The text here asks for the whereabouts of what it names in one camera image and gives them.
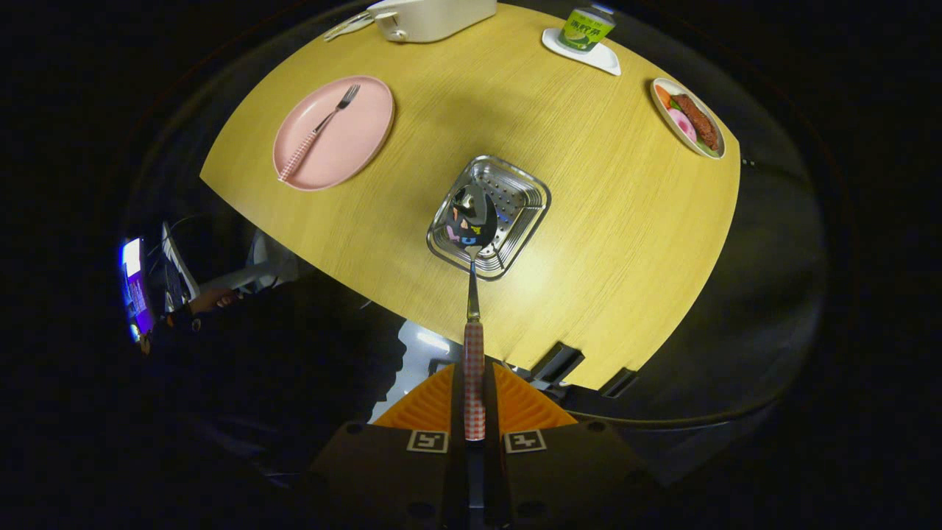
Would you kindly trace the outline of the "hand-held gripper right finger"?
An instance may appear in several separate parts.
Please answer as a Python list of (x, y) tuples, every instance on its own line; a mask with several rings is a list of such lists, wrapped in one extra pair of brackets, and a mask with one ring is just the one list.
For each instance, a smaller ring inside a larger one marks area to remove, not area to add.
[(632, 529), (663, 506), (663, 487), (605, 420), (501, 428), (508, 388), (527, 382), (486, 363), (484, 523), (492, 529)]

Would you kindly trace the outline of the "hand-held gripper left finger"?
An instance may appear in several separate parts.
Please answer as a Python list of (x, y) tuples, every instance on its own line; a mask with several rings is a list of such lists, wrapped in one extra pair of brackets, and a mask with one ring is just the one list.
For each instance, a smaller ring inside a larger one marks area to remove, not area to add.
[(464, 369), (447, 386), (450, 426), (344, 423), (300, 476), (297, 497), (316, 529), (465, 529), (469, 476)]

